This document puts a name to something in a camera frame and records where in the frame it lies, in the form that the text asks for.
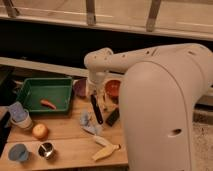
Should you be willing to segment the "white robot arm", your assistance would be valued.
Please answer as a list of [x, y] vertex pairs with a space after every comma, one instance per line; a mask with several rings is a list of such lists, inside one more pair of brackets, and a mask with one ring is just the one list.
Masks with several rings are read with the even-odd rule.
[[201, 44], [88, 53], [91, 87], [123, 74], [119, 111], [130, 171], [196, 171], [193, 110], [213, 85], [213, 52]]

